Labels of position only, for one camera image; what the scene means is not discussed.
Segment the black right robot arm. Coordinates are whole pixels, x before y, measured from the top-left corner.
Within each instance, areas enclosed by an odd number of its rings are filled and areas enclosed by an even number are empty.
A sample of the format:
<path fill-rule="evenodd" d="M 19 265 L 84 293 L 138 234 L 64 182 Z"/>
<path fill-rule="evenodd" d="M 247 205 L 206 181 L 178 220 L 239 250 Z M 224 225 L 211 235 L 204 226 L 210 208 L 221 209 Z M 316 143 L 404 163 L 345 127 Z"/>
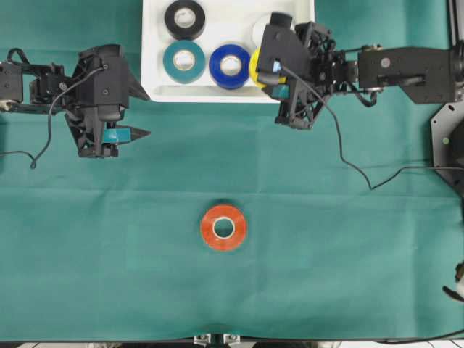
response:
<path fill-rule="evenodd" d="M 402 47 L 338 50 L 332 32 L 315 22 L 266 25 L 257 60 L 265 93 L 279 101 L 276 123 L 299 130 L 313 127 L 335 95 L 352 94 L 372 107 L 386 87 L 398 86 L 415 104 L 463 100 L 463 42 L 450 49 Z"/>

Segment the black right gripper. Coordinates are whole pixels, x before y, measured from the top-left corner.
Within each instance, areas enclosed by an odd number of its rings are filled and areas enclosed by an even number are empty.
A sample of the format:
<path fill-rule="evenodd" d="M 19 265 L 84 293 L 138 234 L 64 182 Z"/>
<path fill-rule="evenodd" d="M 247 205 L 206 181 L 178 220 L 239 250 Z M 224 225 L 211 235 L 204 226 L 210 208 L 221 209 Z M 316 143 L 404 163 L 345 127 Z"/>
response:
<path fill-rule="evenodd" d="M 291 34 L 291 45 L 273 66 L 286 84 L 267 86 L 265 93 L 280 101 L 275 123 L 309 130 L 328 100 L 345 94 L 357 73 L 355 63 L 346 60 L 346 53 L 336 50 L 329 29 L 307 22 L 295 25 Z"/>

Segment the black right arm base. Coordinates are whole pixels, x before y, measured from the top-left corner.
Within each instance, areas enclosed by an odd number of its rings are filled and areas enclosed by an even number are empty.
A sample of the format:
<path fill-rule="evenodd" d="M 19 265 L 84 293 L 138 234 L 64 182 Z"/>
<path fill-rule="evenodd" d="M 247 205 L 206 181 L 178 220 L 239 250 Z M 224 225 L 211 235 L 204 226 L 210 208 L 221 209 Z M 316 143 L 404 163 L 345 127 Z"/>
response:
<path fill-rule="evenodd" d="M 445 104 L 430 126 L 436 173 L 463 199 L 463 102 Z"/>

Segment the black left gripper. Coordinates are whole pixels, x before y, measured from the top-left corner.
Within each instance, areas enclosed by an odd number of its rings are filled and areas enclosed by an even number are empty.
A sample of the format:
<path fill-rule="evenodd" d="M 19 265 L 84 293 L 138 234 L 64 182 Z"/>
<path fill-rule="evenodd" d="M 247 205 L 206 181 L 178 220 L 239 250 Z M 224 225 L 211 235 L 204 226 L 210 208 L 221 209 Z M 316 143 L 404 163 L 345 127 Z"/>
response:
<path fill-rule="evenodd" d="M 116 157 L 118 144 L 127 144 L 151 134 L 140 128 L 119 126 L 119 121 L 104 122 L 99 119 L 96 107 L 77 105 L 76 88 L 93 75 L 90 72 L 85 76 L 79 62 L 71 76 L 65 75 L 63 66 L 55 64 L 29 64 L 28 73 L 36 76 L 30 83 L 30 103 L 34 111 L 42 111 L 47 107 L 50 116 L 64 112 L 80 157 Z M 127 85 L 129 97 L 145 102 L 150 100 L 130 69 Z"/>

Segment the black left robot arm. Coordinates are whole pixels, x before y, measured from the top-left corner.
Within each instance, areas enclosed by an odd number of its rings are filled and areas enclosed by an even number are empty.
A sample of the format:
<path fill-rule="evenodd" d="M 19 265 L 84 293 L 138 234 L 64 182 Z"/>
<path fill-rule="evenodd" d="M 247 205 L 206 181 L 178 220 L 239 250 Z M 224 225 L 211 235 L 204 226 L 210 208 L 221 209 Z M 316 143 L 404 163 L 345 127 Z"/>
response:
<path fill-rule="evenodd" d="M 1 111 L 47 117 L 64 113 L 79 157 L 117 157 L 120 145 L 150 134 L 120 124 L 131 98 L 149 100 L 117 44 L 80 52 L 71 76 L 61 65 L 30 63 L 18 48 L 10 49 L 1 63 Z"/>

